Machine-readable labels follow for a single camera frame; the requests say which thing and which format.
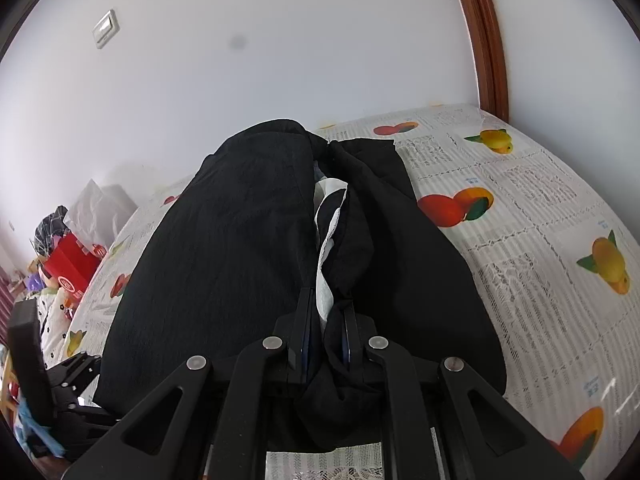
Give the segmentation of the black white blue jacket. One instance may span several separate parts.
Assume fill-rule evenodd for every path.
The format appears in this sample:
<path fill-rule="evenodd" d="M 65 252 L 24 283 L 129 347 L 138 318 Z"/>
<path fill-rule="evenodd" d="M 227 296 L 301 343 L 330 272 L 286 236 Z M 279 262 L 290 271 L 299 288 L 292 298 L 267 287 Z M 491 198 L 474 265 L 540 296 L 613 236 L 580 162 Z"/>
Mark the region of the black white blue jacket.
<path fill-rule="evenodd" d="M 372 439 L 383 405 L 348 381 L 346 309 L 413 356 L 457 356 L 506 390 L 469 266 L 420 211 L 394 144 L 328 142 L 281 119 L 207 156 L 160 222 L 108 333 L 96 403 L 124 416 L 189 356 L 236 356 L 294 312 L 318 271 L 334 305 L 308 384 L 262 402 L 274 444 L 329 450 Z"/>

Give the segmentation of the red gift bag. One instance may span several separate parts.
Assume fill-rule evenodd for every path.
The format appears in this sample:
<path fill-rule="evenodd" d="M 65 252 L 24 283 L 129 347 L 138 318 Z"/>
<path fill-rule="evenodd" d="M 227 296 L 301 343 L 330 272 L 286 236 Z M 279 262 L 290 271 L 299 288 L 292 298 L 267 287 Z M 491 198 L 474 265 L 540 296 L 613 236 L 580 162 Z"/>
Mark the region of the red gift bag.
<path fill-rule="evenodd" d="M 103 246 L 88 249 L 73 233 L 67 233 L 47 258 L 44 268 L 70 296 L 81 300 L 105 255 Z"/>

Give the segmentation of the dark patterned cloth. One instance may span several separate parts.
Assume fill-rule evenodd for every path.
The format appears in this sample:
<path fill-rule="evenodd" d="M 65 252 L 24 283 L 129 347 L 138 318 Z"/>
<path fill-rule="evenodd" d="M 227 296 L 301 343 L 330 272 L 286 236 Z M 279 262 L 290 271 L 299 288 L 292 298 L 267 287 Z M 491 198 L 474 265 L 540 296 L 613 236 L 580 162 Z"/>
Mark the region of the dark patterned cloth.
<path fill-rule="evenodd" d="M 70 232 L 70 228 L 64 222 L 67 213 L 68 209 L 60 205 L 40 221 L 32 240 L 32 247 L 37 255 L 48 258 L 60 239 Z"/>

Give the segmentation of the white plastic bag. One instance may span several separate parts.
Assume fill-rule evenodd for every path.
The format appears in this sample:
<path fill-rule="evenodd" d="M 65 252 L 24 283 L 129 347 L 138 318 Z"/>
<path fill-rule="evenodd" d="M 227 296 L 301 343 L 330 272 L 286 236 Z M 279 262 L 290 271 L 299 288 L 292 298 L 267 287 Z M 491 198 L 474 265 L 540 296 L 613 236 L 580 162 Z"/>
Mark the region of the white plastic bag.
<path fill-rule="evenodd" d="M 85 248 L 103 259 L 137 208 L 120 185 L 101 188 L 89 180 L 68 208 L 64 223 Z"/>

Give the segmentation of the fruit print table cloth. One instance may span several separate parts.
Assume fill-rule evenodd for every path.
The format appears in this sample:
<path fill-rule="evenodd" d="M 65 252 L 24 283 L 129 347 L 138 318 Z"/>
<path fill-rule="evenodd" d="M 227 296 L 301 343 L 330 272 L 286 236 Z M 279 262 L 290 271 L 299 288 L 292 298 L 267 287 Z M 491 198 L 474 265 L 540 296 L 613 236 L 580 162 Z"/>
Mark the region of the fruit print table cloth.
<path fill-rule="evenodd" d="M 588 479 L 631 476 L 639 433 L 639 246 L 561 159 L 469 105 L 327 128 L 390 138 L 413 189 L 441 204 L 486 198 L 446 229 L 506 352 L 506 397 Z"/>

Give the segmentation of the white wall switch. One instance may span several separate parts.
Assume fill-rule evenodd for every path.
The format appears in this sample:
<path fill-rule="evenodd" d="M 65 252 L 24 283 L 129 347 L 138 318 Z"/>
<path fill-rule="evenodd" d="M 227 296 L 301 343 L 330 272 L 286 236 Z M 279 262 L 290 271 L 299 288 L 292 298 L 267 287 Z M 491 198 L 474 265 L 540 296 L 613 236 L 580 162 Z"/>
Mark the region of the white wall switch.
<path fill-rule="evenodd" d="M 92 30 L 94 45 L 101 50 L 119 32 L 119 21 L 114 9 L 108 10 Z"/>

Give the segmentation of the brown wooden door frame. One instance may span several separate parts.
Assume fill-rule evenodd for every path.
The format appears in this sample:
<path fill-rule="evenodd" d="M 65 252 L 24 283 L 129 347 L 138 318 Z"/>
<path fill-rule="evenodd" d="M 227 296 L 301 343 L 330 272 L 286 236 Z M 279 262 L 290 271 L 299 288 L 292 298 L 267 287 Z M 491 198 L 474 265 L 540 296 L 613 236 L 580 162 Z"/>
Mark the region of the brown wooden door frame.
<path fill-rule="evenodd" d="M 510 119 L 506 56 L 494 0 L 460 0 L 471 40 L 480 108 Z"/>

